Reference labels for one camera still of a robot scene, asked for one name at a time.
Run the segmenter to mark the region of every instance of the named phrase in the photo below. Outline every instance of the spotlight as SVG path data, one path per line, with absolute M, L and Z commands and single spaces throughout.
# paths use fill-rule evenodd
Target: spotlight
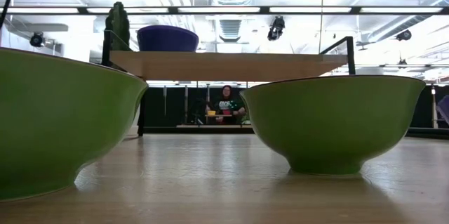
M 283 20 L 282 16 L 276 16 L 274 18 L 274 21 L 272 25 L 269 28 L 268 31 L 268 40 L 269 41 L 276 41 L 279 38 L 281 38 L 281 35 L 283 34 L 283 29 L 286 28 L 286 23 Z
M 45 46 L 45 38 L 43 37 L 43 32 L 35 32 L 29 40 L 29 44 L 36 48 Z
M 406 59 L 399 58 L 398 65 L 407 65 Z
M 396 35 L 396 39 L 398 41 L 408 41 L 410 38 L 412 38 L 412 32 L 410 32 L 408 29 L 398 35 Z

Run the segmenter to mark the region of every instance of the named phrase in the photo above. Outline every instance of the green bowl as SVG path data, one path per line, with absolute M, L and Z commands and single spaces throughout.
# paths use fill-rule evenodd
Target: green bowl
M 241 92 L 259 138 L 301 173 L 344 175 L 398 143 L 425 83 L 355 75 L 280 81 Z
M 73 184 L 127 134 L 147 84 L 86 62 L 0 48 L 0 201 Z

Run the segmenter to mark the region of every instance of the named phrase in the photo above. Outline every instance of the wooden shelf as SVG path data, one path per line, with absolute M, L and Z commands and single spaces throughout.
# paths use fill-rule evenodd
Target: wooden shelf
M 111 51 L 110 60 L 145 80 L 280 81 L 317 77 L 345 55 Z

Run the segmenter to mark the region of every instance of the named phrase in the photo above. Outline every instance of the wooden table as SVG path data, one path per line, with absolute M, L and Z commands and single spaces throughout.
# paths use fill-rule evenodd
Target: wooden table
M 404 139 L 360 176 L 289 172 L 255 136 L 128 140 L 0 223 L 448 223 L 449 141 Z
M 232 114 L 206 114 L 206 124 L 209 124 L 209 118 L 232 117 Z

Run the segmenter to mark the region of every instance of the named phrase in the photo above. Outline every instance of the ceiling light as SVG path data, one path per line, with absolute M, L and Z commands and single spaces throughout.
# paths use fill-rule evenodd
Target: ceiling light
M 88 8 L 89 13 L 108 13 L 112 8 Z M 168 8 L 135 8 L 125 7 L 127 13 L 168 13 Z
M 442 7 L 363 7 L 361 13 L 438 13 Z
M 31 7 L 10 7 L 8 9 L 8 13 L 14 14 L 39 14 L 39 13 L 47 13 L 47 14 L 60 14 L 60 13 L 78 13 L 78 9 L 76 8 L 31 8 Z
M 348 13 L 350 7 L 270 7 L 270 13 Z
M 168 13 L 168 8 L 126 8 L 127 13 Z
M 257 18 L 247 15 L 212 15 L 206 16 L 206 20 L 256 20 Z
M 215 6 L 215 7 L 180 7 L 180 13 L 258 13 L 260 7 Z

